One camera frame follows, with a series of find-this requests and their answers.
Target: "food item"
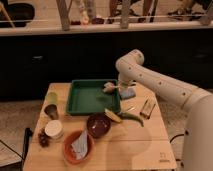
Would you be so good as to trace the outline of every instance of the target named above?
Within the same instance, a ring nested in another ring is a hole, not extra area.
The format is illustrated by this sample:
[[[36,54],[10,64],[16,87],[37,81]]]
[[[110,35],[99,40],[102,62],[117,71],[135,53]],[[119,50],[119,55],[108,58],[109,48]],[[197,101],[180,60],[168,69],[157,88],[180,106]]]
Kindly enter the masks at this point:
[[[121,117],[121,119],[129,119],[129,120],[137,121],[143,127],[143,120],[136,115],[133,115],[133,114],[130,114],[130,113],[120,113],[119,116]]]
[[[102,137],[110,127],[111,121],[104,113],[93,114],[87,120],[87,130],[93,138]]]
[[[122,122],[122,119],[117,114],[115,114],[113,111],[106,108],[105,108],[105,115],[115,122],[118,122],[118,123]]]
[[[44,128],[38,133],[38,141],[42,147],[48,147],[50,144],[49,137],[45,134]]]

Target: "person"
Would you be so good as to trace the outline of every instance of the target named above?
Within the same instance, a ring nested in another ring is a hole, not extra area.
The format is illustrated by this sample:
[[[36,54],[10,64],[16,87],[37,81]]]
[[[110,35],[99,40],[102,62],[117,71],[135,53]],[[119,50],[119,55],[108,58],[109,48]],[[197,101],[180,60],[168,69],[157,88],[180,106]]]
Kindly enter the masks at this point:
[[[131,5],[138,2],[139,0],[131,0]],[[143,13],[144,17],[149,15],[149,10],[151,8],[153,0],[144,0],[143,3]],[[122,3],[122,0],[110,0],[109,1],[109,8],[110,8],[110,17],[114,17],[116,15],[117,5],[118,3]],[[130,14],[135,15],[134,11],[130,9]]]
[[[192,8],[196,3],[202,5],[204,10],[207,10],[210,2],[211,0],[182,0],[180,7],[175,11],[168,12],[167,15],[177,17],[177,19],[182,17],[182,15],[192,15]]]
[[[8,0],[0,0],[3,3],[5,10],[13,21],[15,27],[25,27],[26,24],[33,20],[35,9],[28,3],[12,3]],[[11,27],[3,12],[0,12],[0,28]]]

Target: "small cup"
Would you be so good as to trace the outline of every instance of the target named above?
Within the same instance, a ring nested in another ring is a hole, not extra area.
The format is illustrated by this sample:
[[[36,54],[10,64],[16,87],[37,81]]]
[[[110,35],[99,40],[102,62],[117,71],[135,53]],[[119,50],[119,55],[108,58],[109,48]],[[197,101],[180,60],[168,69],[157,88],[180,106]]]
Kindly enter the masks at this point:
[[[49,104],[45,107],[44,112],[52,119],[57,120],[58,116],[58,109],[55,104]]]
[[[50,104],[57,105],[58,104],[58,96],[55,92],[49,92],[46,95],[45,100],[47,101],[47,105],[50,105]]]
[[[63,126],[59,120],[52,120],[45,126],[45,134],[52,139],[58,139],[63,135]]]

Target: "dark red bowl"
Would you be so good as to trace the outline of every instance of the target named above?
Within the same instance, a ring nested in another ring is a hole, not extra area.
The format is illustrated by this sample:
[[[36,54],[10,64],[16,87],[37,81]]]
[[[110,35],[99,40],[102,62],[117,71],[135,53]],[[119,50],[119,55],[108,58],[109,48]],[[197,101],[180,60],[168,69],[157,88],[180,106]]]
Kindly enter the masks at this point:
[[[104,113],[93,114],[87,120],[87,130],[93,138],[102,137],[110,127],[111,121]]]

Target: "black chair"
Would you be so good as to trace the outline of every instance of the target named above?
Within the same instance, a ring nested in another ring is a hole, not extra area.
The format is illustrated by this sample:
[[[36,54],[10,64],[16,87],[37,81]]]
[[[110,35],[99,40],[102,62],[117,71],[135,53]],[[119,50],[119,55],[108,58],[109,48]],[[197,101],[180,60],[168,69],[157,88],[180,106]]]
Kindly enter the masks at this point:
[[[0,0],[4,4],[9,17],[15,27],[25,27],[26,24],[33,20],[35,9],[28,3],[12,3],[8,4],[8,0]],[[0,28],[11,27],[3,12],[0,12]]]

